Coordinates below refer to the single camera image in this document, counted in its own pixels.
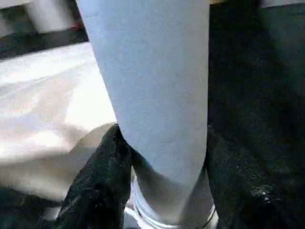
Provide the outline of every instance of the gray fabric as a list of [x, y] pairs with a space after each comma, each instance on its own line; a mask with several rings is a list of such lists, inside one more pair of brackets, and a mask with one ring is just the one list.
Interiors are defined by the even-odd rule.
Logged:
[[305, 3], [305, 0], [262, 0], [261, 7], [283, 6], [290, 4]]

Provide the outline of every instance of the white sheet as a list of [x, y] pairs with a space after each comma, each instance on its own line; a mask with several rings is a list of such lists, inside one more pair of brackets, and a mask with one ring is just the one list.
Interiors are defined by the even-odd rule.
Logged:
[[116, 122], [89, 43], [1, 61], [0, 115], [0, 183], [55, 199]]

